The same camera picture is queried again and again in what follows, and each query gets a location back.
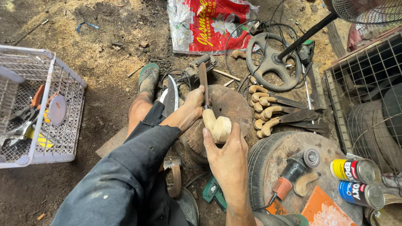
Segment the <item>epoxy can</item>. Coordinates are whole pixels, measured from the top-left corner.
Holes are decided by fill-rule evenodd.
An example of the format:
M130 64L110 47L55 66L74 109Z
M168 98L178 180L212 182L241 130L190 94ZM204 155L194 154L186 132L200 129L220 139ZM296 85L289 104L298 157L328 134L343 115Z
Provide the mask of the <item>epoxy can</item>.
M374 169L366 160L334 159L330 167L338 180L364 184L374 181Z
M385 205L384 193L378 185L340 181L338 192L343 200L357 205L376 210L382 209Z

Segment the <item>blue can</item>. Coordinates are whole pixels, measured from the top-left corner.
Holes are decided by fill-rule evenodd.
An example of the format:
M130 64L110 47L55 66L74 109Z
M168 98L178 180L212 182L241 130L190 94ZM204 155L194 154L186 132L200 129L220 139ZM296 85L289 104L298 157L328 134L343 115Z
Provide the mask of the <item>blue can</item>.
M378 185L340 181L338 192L343 200L357 205L376 210L382 209L385 205L384 193Z

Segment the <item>rubber tire tread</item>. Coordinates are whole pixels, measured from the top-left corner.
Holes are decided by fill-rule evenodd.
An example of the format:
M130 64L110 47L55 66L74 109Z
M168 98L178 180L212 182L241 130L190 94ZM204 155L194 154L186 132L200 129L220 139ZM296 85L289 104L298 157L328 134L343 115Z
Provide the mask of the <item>rubber tire tread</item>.
M248 193L250 197L251 208L254 210L266 205L264 202L264 178L265 169L271 151L273 151L278 144L286 137L300 133L299 131L286 131L281 133L272 134L259 140L253 145L251 151L248 153Z

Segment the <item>dirt floor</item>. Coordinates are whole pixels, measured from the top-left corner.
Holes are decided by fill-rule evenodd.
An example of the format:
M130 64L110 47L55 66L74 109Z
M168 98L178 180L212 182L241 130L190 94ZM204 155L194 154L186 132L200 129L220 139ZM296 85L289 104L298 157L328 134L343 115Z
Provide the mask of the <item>dirt floor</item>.
M280 0L249 2L260 6L259 19L269 20ZM317 13L312 12L312 4L317 5ZM295 27L301 36L302 30L308 30L328 14L322 4L320 0L313 3L286 0L274 20L280 20L283 10L281 21ZM56 52L65 64L88 83L77 154L73 162L0 170L0 222L5 226L50 225L63 199L100 160L95 151L127 124L129 106L137 95L139 73L130 78L127 78L128 74L151 59L155 59L161 67L161 74L171 69L183 70L196 57L172 52L165 0L2 0L0 44L13 45L44 19L49 19L49 22L28 35L18 46ZM78 33L77 25L84 21L96 24L100 29L82 25ZM345 41L349 29L347 23L337 20L336 25ZM292 41L289 29L284 29L284 35L288 41ZM312 39L316 41L313 60L323 72L336 59L327 30L323 29ZM149 46L140 47L140 41L149 42ZM112 48L111 42L119 42L121 49L117 51ZM223 56L218 59L216 69L228 72ZM245 60L228 57L228 62L235 76L244 78L248 74ZM281 81L275 76L267 76L272 83L280 84ZM227 81L227 77L214 73L210 83L224 84ZM185 96L188 87L181 86L180 92ZM277 95L306 103L305 93L303 87ZM328 124L322 135L336 141L330 106L322 117ZM298 129L280 127L273 132L284 130ZM258 138L253 128L248 134L246 140L251 148ZM174 144L175 149L188 165L196 165L179 142ZM168 153L167 158L178 156L172 152ZM204 170L183 167L183 184ZM205 176L189 187L191 192L195 191L198 195L199 225L224 225L226 214L214 201L207 203L202 198L202 188L208 179L209 176ZM170 174L167 182L173 182ZM37 220L42 213L45 213L45 217Z

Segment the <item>plastic basket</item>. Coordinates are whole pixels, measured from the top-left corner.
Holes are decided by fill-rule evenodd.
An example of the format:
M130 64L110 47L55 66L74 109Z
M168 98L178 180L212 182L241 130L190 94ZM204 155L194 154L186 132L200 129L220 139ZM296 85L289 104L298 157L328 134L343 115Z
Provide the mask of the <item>plastic basket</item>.
M36 163L73 161L76 155L78 133L87 86L54 52L0 45L0 136L24 121L9 121L13 113L31 103L40 85L45 85L42 107L33 124L32 138L10 147L10 139L0 149L0 168L23 167ZM66 114L59 125L48 116L48 100L54 95L64 97Z

